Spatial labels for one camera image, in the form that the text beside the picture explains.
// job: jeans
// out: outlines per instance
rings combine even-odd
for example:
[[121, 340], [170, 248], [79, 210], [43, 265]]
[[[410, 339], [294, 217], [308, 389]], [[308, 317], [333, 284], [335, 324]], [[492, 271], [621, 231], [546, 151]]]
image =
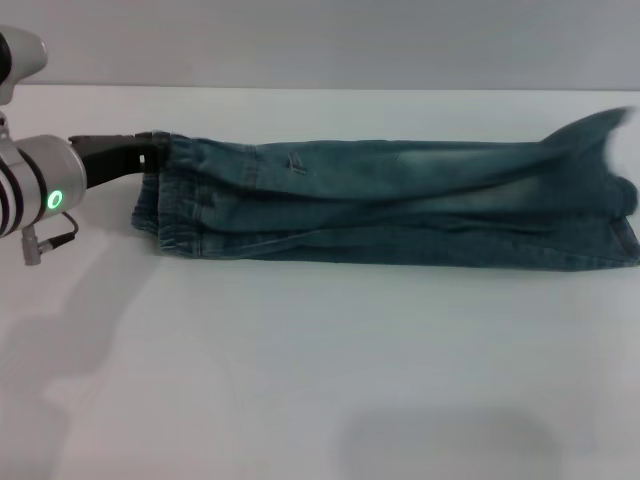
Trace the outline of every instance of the jeans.
[[593, 270], [638, 265], [632, 183], [605, 161], [627, 111], [536, 143], [171, 136], [133, 225], [189, 258]]

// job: cable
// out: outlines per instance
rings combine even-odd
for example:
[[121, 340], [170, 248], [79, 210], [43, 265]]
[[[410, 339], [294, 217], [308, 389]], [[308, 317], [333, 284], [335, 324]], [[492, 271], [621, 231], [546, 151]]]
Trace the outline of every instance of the cable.
[[67, 218], [67, 220], [71, 222], [71, 225], [73, 225], [73, 232], [63, 233], [62, 235], [58, 235], [57, 237], [50, 238], [49, 240], [44, 242], [45, 244], [48, 244], [49, 248], [47, 248], [47, 250], [55, 250], [56, 248], [61, 247], [65, 243], [69, 243], [71, 240], [76, 238], [76, 234], [80, 230], [80, 227], [78, 226], [78, 222], [76, 222], [76, 220], [71, 215], [69, 215], [67, 212], [62, 212], [62, 215], [64, 215]]
[[73, 235], [75, 236], [80, 231], [80, 227], [78, 226], [78, 222], [76, 222], [75, 218], [73, 218], [67, 212], [62, 212], [62, 214], [65, 217], [67, 217], [67, 220], [69, 220], [71, 222], [71, 225], [73, 225]]

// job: white tabletop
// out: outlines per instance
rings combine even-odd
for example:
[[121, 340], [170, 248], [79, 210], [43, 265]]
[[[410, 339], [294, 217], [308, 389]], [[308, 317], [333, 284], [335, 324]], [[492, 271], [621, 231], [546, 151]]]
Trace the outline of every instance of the white tabletop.
[[[519, 141], [633, 104], [34, 86], [4, 110], [15, 138]], [[612, 146], [636, 182], [638, 138], [634, 121]], [[139, 185], [89, 191], [78, 238], [38, 267], [18, 236], [0, 240], [1, 479], [639, 478], [640, 270], [168, 258], [129, 227]], [[58, 216], [38, 232], [67, 228]]]

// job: green led light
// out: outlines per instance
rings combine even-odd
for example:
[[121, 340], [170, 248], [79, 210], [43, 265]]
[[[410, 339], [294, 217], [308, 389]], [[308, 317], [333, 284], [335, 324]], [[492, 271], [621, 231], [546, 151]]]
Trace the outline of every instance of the green led light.
[[54, 210], [60, 206], [62, 203], [62, 192], [60, 190], [55, 190], [51, 192], [49, 198], [47, 199], [47, 207], [51, 210]]

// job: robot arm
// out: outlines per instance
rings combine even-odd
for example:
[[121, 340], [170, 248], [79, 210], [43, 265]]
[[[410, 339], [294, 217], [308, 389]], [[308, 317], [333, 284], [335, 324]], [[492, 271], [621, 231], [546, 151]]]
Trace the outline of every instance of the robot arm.
[[[47, 64], [39, 37], [0, 26], [0, 105], [13, 98], [15, 85]], [[52, 135], [14, 141], [0, 112], [0, 238], [22, 230], [27, 265], [75, 237], [77, 224], [66, 214], [91, 188], [123, 175], [157, 171], [168, 153], [167, 134], [79, 136], [71, 143]], [[39, 242], [35, 224], [57, 214], [74, 231]]]

